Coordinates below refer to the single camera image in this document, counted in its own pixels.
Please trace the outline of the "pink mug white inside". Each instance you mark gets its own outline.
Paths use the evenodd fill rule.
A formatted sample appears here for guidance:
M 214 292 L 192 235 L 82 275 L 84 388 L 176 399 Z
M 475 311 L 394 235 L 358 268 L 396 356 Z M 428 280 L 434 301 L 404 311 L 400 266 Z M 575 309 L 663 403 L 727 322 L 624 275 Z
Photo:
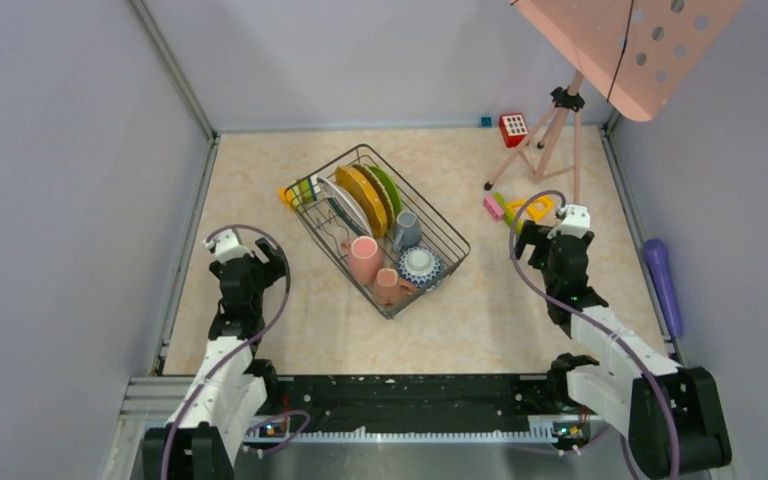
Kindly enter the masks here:
M 360 285 L 372 285 L 384 265 L 384 255 L 378 242 L 370 236 L 359 236 L 343 240 L 341 250 L 346 255 L 352 278 Z

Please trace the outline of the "orange patterned bowl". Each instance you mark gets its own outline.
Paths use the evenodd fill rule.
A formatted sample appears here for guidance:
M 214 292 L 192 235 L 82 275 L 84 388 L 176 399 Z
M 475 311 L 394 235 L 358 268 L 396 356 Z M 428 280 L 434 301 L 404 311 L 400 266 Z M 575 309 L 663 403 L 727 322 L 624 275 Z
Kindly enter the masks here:
M 433 290 L 442 280 L 443 262 L 433 250 L 414 246 L 401 254 L 396 270 L 417 289 Z

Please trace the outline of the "brown ceramic mug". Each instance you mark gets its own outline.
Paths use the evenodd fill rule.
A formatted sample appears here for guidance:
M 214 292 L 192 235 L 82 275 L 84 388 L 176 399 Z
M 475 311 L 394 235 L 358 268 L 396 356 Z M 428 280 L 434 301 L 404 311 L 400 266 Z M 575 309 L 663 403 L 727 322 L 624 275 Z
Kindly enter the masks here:
M 381 307 L 394 307 L 417 291 L 416 286 L 401 278 L 393 268 L 380 269 L 372 285 L 375 303 Z

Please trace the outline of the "yellow dotted plate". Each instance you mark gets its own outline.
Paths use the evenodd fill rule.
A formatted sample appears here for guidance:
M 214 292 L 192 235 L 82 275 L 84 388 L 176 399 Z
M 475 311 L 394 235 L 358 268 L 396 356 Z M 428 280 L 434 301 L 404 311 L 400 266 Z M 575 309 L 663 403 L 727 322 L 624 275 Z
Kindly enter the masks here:
M 361 206 L 371 226 L 372 236 L 382 238 L 387 226 L 385 207 L 371 183 L 354 166 L 336 168 L 337 184 L 345 189 Z

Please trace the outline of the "grey printed mug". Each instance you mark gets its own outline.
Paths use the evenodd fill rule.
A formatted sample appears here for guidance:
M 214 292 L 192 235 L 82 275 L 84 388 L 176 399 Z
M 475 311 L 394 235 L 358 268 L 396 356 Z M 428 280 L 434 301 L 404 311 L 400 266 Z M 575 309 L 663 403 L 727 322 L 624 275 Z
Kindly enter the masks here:
M 401 211 L 396 217 L 391 249 L 402 252 L 416 246 L 422 237 L 419 217 L 410 210 Z

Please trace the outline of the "woven bamboo tray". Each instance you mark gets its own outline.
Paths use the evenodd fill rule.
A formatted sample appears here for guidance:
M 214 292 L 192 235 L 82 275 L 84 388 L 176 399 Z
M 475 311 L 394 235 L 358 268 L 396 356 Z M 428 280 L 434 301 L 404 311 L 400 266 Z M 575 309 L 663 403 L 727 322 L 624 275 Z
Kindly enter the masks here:
M 357 170 L 359 170 L 361 174 L 371 183 L 372 187 L 378 194 L 378 197 L 380 198 L 382 204 L 385 207 L 386 219 L 387 219 L 387 226 L 385 227 L 385 229 L 389 230 L 394 225 L 395 211 L 394 211 L 393 203 L 383 183 L 378 179 L 378 177 L 374 174 L 374 172 L 371 170 L 371 168 L 368 165 L 357 163 L 354 165 L 354 167 Z

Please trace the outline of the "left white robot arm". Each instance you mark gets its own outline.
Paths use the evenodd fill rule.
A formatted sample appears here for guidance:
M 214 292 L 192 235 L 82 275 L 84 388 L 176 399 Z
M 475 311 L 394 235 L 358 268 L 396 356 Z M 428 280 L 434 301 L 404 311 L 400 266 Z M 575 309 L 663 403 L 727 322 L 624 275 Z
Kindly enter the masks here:
M 234 228 L 204 242 L 220 299 L 201 366 L 166 423 L 148 429 L 141 454 L 146 479 L 232 479 L 256 413 L 279 404 L 272 364 L 255 357 L 267 324 L 263 296 L 287 273 L 282 252 L 265 238 L 249 249 Z

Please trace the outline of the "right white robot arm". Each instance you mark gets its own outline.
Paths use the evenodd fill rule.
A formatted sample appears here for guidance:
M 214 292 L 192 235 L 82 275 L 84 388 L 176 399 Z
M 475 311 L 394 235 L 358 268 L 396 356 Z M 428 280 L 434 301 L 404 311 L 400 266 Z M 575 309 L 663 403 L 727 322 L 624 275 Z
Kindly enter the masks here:
M 525 221 L 513 246 L 544 284 L 550 320 L 587 355 L 562 354 L 550 369 L 549 404 L 560 412 L 579 405 L 600 415 L 626 440 L 626 451 L 650 479 L 725 467 L 733 449 L 714 376 L 654 350 L 624 326 L 589 284 L 588 248 L 594 238 L 556 233 Z

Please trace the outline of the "green toy brick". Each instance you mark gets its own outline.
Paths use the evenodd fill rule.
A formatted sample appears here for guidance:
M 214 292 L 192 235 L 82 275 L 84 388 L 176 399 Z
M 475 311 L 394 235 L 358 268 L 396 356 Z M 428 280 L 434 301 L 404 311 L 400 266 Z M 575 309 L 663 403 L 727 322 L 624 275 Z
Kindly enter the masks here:
M 514 224 L 518 210 L 524 205 L 525 201 L 506 201 L 499 192 L 494 192 L 492 197 L 502 209 L 502 219 L 509 227 L 511 227 Z

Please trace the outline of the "pink toy brick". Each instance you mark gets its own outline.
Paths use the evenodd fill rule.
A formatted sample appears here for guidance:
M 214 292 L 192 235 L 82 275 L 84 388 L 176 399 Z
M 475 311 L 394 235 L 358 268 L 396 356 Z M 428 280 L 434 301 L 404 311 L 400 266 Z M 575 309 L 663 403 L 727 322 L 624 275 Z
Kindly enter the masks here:
M 504 209 L 493 195 L 486 195 L 482 205 L 494 221 L 500 221 L 504 218 Z

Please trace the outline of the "purple cylinder object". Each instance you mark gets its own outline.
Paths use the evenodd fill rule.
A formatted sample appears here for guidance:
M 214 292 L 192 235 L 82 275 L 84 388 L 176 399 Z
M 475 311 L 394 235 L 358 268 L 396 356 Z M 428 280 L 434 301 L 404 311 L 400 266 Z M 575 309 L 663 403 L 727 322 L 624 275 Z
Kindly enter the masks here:
M 673 338 L 680 338 L 684 333 L 683 320 L 675 293 L 667 246 L 661 239 L 646 240 L 643 243 L 643 255 L 667 330 Z

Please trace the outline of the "red window toy block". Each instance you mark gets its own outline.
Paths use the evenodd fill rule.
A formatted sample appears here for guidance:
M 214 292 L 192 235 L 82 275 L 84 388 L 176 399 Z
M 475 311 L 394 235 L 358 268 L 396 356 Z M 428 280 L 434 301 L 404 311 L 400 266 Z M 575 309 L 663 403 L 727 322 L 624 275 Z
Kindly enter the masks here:
M 498 126 L 506 148 L 518 147 L 529 133 L 522 113 L 506 113 L 498 118 Z

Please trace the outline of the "pink perforated board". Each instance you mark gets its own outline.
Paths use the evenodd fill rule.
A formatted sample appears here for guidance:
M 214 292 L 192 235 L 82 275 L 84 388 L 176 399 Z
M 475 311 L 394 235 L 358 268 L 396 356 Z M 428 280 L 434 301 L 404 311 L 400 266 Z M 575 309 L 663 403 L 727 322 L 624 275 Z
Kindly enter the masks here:
M 648 122 L 743 3 L 543 0 L 511 5 L 623 117 Z

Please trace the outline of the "yellow triangular toy frame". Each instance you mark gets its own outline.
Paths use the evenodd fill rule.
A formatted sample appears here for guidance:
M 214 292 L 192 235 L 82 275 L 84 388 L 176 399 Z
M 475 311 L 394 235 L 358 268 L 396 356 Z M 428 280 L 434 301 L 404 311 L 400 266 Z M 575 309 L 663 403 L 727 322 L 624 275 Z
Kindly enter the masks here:
M 515 214 L 522 206 L 526 204 L 525 200 L 516 200 L 506 203 L 506 207 Z M 554 202 L 548 195 L 543 195 L 528 204 L 526 214 L 532 221 L 540 221 L 554 209 Z

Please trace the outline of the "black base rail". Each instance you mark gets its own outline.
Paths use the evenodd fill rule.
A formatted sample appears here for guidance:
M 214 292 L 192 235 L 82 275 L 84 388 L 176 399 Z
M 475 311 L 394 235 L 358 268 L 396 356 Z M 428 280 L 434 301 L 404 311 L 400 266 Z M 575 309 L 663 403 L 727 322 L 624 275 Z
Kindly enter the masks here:
M 502 443 L 577 453 L 607 432 L 543 374 L 297 375 L 279 378 L 244 442 Z

